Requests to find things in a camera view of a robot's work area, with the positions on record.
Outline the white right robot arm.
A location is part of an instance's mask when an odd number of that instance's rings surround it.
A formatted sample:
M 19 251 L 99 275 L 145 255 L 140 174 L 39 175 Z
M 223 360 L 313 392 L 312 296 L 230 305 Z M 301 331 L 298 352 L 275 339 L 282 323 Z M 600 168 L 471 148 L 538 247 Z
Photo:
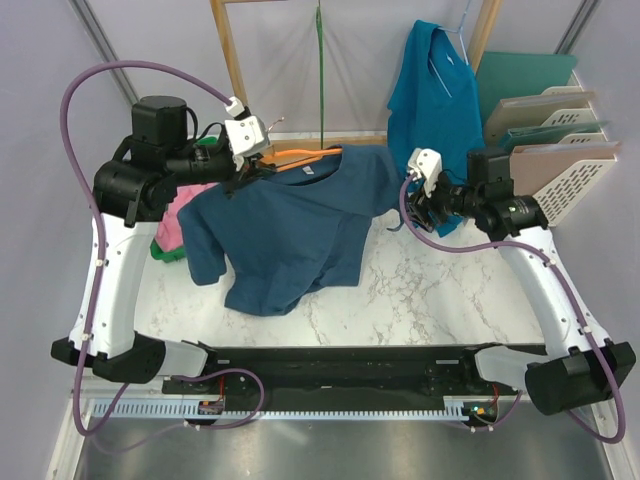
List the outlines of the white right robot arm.
M 614 342 L 581 299 L 557 252 L 547 218 L 529 195 L 518 195 L 508 155 L 501 149 L 472 150 L 467 180 L 454 184 L 441 156 L 417 148 L 407 165 L 399 206 L 404 223 L 423 243 L 426 232 L 453 216 L 471 219 L 488 242 L 467 252 L 495 249 L 516 275 L 535 313 L 544 354 L 506 345 L 483 345 L 458 368 L 467 392 L 493 382 L 525 391 L 545 415 L 613 400 L 624 412 L 620 387 L 636 363 L 627 342 Z

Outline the orange plastic hanger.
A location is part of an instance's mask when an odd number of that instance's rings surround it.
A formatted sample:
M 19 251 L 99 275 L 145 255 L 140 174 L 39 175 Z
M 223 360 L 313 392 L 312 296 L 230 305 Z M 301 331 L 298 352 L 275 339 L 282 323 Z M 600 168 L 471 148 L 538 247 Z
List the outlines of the orange plastic hanger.
M 297 167 L 308 166 L 329 155 L 337 155 L 343 148 L 333 146 L 324 148 L 323 139 L 270 140 L 270 146 L 257 161 L 259 167 L 270 168 L 275 172 L 285 172 Z

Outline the dark blue t-shirt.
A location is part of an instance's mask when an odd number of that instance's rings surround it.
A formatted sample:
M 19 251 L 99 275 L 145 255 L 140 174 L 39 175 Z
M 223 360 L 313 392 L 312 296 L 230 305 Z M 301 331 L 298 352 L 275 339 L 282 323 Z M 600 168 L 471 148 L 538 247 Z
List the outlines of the dark blue t-shirt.
M 224 305 L 253 316 L 286 315 L 325 287 L 355 287 L 371 223 L 397 208 L 401 183 L 387 147 L 344 145 L 232 195 L 211 187 L 177 214 L 191 279 L 212 285 L 232 269 Z

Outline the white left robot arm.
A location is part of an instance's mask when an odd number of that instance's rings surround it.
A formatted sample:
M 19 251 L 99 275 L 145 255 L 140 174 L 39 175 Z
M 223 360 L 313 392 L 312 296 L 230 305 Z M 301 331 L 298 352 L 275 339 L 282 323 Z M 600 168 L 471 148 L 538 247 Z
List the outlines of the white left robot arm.
M 53 342 L 52 358 L 111 382 L 177 375 L 198 393 L 216 388 L 220 371 L 207 361 L 206 346 L 140 334 L 134 317 L 148 248 L 178 188 L 236 186 L 270 145 L 264 124 L 240 99 L 231 98 L 226 111 L 219 139 L 203 146 L 187 134 L 195 114 L 184 100 L 147 96 L 132 107 L 131 135 L 94 176 L 94 264 L 76 323 Z

